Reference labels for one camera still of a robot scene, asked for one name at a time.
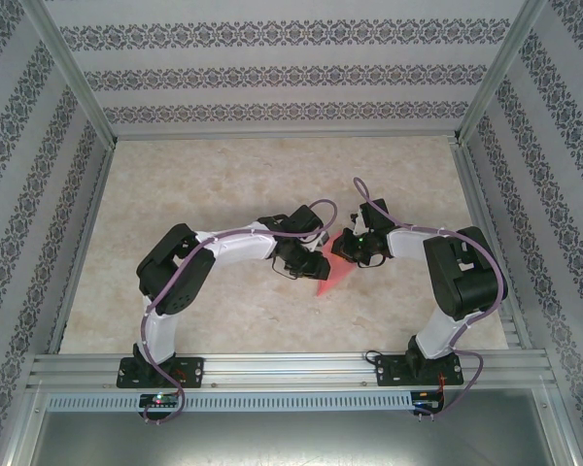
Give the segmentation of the pink paper sheet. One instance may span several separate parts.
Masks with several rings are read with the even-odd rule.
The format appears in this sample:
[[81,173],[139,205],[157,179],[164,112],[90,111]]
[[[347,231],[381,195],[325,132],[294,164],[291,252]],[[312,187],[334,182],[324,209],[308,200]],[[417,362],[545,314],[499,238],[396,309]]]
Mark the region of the pink paper sheet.
[[334,240],[341,235],[341,232],[336,233],[333,237],[329,238],[322,249],[323,256],[327,259],[330,271],[328,277],[324,281],[318,282],[317,296],[325,295],[333,287],[341,283],[349,274],[351,274],[356,268],[357,264],[349,262],[338,255],[335,255],[331,250],[334,244]]

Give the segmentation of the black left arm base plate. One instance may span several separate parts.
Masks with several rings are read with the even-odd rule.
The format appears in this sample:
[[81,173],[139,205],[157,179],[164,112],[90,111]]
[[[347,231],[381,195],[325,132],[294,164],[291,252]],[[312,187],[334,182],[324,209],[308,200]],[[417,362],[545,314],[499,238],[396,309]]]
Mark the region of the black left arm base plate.
[[[204,359],[174,356],[160,364],[160,368],[182,388],[200,388],[204,372]],[[118,388],[172,388],[174,384],[164,378],[141,357],[126,357],[120,361],[116,385]]]

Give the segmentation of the grey sheet metal panel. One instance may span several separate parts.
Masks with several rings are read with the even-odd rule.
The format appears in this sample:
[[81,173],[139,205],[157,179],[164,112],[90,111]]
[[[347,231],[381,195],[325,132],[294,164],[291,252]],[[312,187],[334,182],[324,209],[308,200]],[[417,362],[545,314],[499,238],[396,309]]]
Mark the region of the grey sheet metal panel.
[[150,426],[27,395],[0,466],[583,466],[545,388],[472,391],[435,419],[405,411],[213,412]]

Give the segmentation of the aluminium frame post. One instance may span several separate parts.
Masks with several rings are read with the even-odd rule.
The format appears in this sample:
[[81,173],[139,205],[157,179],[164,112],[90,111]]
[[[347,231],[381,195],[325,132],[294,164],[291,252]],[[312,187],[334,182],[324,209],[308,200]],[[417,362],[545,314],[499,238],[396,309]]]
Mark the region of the aluminium frame post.
[[117,136],[106,118],[73,53],[51,17],[44,0],[18,0],[40,35],[62,76],[71,87],[96,134],[106,148],[114,149]]
[[472,136],[478,121],[490,105],[500,83],[506,76],[519,49],[535,25],[547,0],[524,0],[524,3],[502,42],[497,55],[476,91],[463,120],[456,130],[456,141],[461,146]]

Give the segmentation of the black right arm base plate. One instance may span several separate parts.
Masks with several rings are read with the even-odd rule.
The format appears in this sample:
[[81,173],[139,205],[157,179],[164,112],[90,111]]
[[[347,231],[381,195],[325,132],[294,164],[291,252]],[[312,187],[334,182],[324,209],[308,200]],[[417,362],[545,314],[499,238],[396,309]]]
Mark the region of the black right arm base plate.
[[464,384],[460,359],[453,353],[439,359],[423,359],[418,368],[403,354],[382,354],[375,358],[379,386],[447,386]]

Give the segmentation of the aluminium mounting rail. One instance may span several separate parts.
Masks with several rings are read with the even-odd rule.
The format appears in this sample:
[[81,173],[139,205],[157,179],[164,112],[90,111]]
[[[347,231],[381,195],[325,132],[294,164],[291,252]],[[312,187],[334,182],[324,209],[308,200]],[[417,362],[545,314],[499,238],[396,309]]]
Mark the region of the aluminium mounting rail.
[[[538,388],[557,379],[542,349],[483,350],[475,388]],[[204,391],[376,390],[375,368],[360,352],[205,354]],[[115,391],[120,354],[37,355],[25,383],[46,392]]]

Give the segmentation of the aluminium back rail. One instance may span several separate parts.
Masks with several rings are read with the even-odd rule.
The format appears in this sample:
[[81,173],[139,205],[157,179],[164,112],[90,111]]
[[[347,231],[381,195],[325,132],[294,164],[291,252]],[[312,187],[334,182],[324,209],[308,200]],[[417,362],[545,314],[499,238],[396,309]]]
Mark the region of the aluminium back rail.
[[455,131],[440,130],[358,130],[358,131],[249,131],[249,132],[192,132],[142,133],[117,137],[118,142],[158,142],[190,140],[249,140],[249,139],[332,139],[332,138],[411,138],[442,137],[449,143],[458,141]]

